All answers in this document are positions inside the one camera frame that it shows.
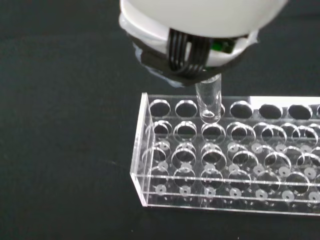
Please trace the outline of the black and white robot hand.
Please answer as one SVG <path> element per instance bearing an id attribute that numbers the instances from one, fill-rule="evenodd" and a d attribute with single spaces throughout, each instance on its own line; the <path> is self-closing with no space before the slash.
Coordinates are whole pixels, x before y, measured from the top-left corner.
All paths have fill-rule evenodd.
<path id="1" fill-rule="evenodd" d="M 139 63 L 176 87 L 236 65 L 285 0 L 122 0 L 119 25 Z"/>

